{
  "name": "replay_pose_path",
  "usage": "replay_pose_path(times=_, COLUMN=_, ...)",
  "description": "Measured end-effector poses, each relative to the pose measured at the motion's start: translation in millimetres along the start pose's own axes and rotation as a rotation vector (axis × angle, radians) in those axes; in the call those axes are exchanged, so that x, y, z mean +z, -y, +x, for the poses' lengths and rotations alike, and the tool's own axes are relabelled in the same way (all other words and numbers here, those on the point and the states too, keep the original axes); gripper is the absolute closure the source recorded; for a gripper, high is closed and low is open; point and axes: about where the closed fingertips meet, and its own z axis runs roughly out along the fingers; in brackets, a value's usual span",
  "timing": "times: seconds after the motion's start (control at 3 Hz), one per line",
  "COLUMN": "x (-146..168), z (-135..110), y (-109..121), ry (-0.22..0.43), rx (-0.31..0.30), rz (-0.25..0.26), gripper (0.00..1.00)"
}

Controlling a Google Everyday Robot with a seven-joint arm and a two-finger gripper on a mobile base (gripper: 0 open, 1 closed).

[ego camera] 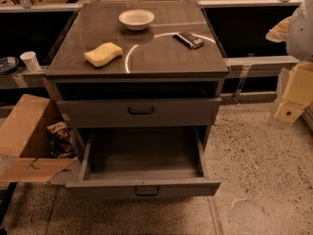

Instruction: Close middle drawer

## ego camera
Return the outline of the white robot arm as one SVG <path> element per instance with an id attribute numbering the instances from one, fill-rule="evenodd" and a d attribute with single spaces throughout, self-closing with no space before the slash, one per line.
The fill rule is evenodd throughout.
<path id="1" fill-rule="evenodd" d="M 282 69 L 277 99 L 269 123 L 278 128 L 292 125 L 313 102 L 313 0 L 304 0 L 290 17 L 271 28 L 266 39 L 285 41 L 287 53 L 298 59 L 291 70 Z"/>

